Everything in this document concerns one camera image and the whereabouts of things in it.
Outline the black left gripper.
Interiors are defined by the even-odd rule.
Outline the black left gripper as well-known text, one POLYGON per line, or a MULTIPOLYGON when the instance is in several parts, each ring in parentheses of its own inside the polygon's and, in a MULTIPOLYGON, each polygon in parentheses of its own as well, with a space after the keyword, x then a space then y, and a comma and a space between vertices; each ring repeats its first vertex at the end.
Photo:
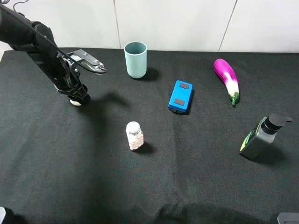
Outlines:
POLYGON ((71 100, 78 101, 81 104, 87 104, 90 101, 88 90, 80 82, 79 76, 72 74, 69 64, 64 59, 59 59, 61 71, 53 78, 55 87, 61 93, 68 95, 71 100))

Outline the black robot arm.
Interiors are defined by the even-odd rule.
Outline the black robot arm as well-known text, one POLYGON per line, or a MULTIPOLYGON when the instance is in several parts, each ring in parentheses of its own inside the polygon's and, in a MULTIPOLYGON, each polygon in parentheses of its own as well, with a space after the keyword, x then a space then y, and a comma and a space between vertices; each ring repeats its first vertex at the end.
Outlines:
POLYGON ((89 102, 88 89, 79 79, 80 72, 58 51, 49 27, 30 21, 1 4, 0 41, 15 51, 26 52, 54 84, 56 91, 67 95, 72 104, 85 105, 89 102))

